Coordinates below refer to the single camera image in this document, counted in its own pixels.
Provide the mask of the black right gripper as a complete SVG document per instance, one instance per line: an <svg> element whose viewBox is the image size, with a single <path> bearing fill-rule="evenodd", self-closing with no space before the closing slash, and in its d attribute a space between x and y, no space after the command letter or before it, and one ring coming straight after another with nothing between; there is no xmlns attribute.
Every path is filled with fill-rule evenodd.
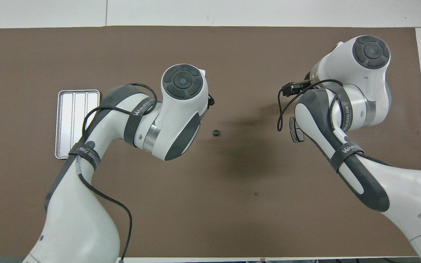
<svg viewBox="0 0 421 263"><path fill-rule="evenodd" d="M299 82L289 82L282 87L283 96L292 96L301 93L305 88L311 84L310 80L303 80Z"/></svg>

